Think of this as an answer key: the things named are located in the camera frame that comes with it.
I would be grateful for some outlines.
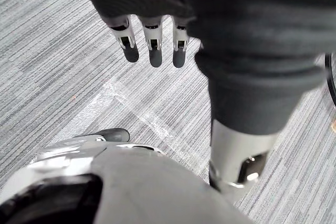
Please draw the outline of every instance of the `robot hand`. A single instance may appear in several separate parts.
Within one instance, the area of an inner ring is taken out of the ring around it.
[[[209,179],[232,200],[257,181],[302,94],[323,80],[316,55],[335,45],[336,36],[320,39],[333,16],[314,0],[91,1],[130,62],[139,54],[129,14],[143,24],[154,67],[162,62],[162,15],[174,17],[175,66],[184,63],[187,34],[201,40],[195,60],[212,106]]]

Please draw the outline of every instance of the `gray carpet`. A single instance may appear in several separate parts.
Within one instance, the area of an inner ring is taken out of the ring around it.
[[[128,63],[89,0],[0,0],[0,186],[36,150],[83,132],[127,128],[207,179],[210,110],[193,55],[172,65],[172,22],[163,65],[140,52]],[[307,94],[282,132],[264,175],[236,206],[257,223],[336,223],[335,111],[324,85]]]

